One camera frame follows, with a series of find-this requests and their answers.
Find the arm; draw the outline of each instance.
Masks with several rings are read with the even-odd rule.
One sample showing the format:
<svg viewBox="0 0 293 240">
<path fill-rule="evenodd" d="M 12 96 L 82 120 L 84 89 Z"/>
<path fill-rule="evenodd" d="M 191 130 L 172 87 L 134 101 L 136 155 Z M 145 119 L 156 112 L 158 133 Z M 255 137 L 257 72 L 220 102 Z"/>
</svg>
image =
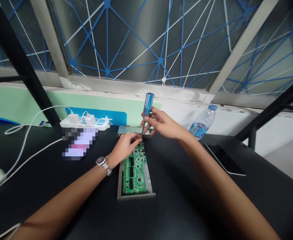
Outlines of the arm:
<svg viewBox="0 0 293 240">
<path fill-rule="evenodd" d="M 143 121 L 148 123 L 145 132 L 153 126 L 151 135 L 158 131 L 165 137 L 178 140 L 195 160 L 199 175 L 220 210 L 218 212 L 222 220 L 235 235 L 245 239 L 279 239 L 254 204 L 189 131 L 154 107 L 150 117 L 145 117 Z"/>
<path fill-rule="evenodd" d="M 140 137 L 137 133 L 121 135 L 113 151 L 105 157 L 110 169 L 115 168 L 131 154 L 142 141 Z M 82 204 L 105 177 L 105 169 L 96 165 L 23 222 L 12 239 L 58 238 Z"/>
</svg>

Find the watch face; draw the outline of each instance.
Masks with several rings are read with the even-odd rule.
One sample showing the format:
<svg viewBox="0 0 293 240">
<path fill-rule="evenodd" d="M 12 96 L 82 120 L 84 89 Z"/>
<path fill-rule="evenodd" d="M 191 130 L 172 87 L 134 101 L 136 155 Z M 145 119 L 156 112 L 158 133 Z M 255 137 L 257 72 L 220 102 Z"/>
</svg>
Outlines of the watch face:
<svg viewBox="0 0 293 240">
<path fill-rule="evenodd" d="M 103 161 L 104 161 L 104 157 L 99 157 L 99 158 L 96 160 L 97 163 L 102 163 Z"/>
</svg>

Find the window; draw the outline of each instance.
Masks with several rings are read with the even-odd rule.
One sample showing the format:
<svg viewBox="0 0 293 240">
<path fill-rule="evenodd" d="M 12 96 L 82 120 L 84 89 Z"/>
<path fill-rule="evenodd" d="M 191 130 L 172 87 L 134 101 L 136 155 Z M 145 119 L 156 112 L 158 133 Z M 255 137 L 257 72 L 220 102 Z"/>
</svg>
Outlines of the window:
<svg viewBox="0 0 293 240">
<path fill-rule="evenodd" d="M 207 89 L 259 1 L 52 1 L 72 72 Z"/>
<path fill-rule="evenodd" d="M 44 85 L 265 108 L 293 84 L 290 0 L 0 4 Z"/>
<path fill-rule="evenodd" d="M 56 71 L 30 1 L 0 0 L 0 5 L 33 68 L 41 71 Z M 12 67 L 1 48 L 0 66 Z"/>
<path fill-rule="evenodd" d="M 236 105 L 266 107 L 292 84 L 293 1 L 280 0 L 220 92 L 229 93 L 224 95 L 229 100 L 236 98 Z"/>
</svg>

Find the power strip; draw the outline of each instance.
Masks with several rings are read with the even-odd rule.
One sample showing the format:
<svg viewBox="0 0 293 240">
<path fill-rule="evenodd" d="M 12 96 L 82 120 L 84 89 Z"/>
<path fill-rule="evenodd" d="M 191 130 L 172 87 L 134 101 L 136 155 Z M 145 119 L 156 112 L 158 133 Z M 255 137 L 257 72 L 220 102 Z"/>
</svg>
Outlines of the power strip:
<svg viewBox="0 0 293 240">
<path fill-rule="evenodd" d="M 76 128 L 76 126 L 78 125 L 77 128 L 97 128 L 99 129 L 99 131 L 104 131 L 106 129 L 108 129 L 110 127 L 110 121 L 109 120 L 112 120 L 110 118 L 95 118 L 95 123 L 92 124 L 92 126 L 88 126 L 84 121 L 82 121 L 80 124 L 78 123 L 71 123 L 72 121 L 72 118 L 70 120 L 70 117 L 67 117 L 67 118 L 64 118 L 61 122 L 60 122 L 60 125 L 61 127 L 64 127 L 64 128 Z"/>
</svg>

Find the blue bottle label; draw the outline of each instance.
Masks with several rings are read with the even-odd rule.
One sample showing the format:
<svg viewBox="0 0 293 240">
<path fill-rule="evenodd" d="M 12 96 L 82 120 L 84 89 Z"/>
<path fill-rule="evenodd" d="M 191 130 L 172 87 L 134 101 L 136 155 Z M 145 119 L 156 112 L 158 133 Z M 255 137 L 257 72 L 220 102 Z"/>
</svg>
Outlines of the blue bottle label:
<svg viewBox="0 0 293 240">
<path fill-rule="evenodd" d="M 189 129 L 189 132 L 191 132 L 196 137 L 202 138 L 207 132 L 207 130 L 199 128 L 195 126 L 194 124 L 192 124 L 192 126 Z"/>
</svg>

